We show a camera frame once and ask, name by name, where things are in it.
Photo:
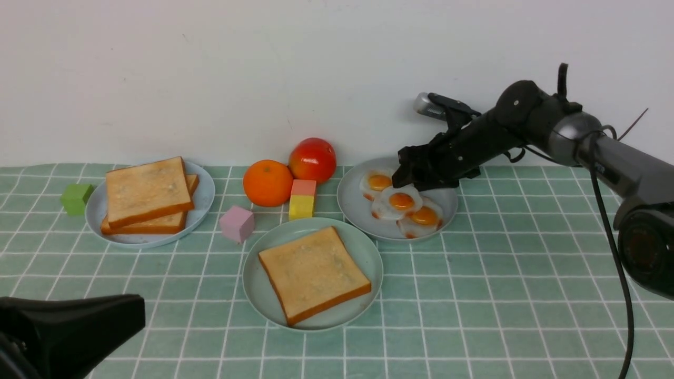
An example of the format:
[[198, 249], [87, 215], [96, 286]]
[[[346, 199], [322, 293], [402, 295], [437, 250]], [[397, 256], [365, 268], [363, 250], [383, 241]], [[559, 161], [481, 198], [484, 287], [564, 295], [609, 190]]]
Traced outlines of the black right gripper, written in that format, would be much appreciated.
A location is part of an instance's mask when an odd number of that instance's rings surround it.
[[401, 148], [392, 186], [414, 185], [421, 191], [457, 188], [461, 179], [479, 175], [479, 167], [487, 161], [525, 144], [518, 132], [501, 124], [493, 113], [485, 113], [452, 137], [438, 133], [424, 145]]

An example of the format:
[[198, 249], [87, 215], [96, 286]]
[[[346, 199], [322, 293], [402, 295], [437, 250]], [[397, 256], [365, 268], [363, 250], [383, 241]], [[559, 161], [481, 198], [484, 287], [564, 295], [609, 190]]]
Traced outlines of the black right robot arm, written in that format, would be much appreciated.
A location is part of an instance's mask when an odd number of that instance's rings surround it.
[[535, 147], [559, 165], [582, 166], [621, 197], [613, 220], [619, 262], [642, 288], [672, 299], [672, 165], [607, 136], [563, 87], [547, 94], [520, 80], [485, 113], [435, 93], [420, 93], [413, 108], [448, 129], [398, 151], [394, 187], [456, 188], [487, 161]]

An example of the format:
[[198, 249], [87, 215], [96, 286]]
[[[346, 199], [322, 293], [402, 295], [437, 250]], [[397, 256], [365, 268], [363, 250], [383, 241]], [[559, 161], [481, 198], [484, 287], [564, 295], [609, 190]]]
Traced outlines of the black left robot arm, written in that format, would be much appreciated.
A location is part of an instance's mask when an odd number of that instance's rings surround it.
[[2, 378], [85, 378], [145, 327], [137, 294], [37, 301], [2, 297]]

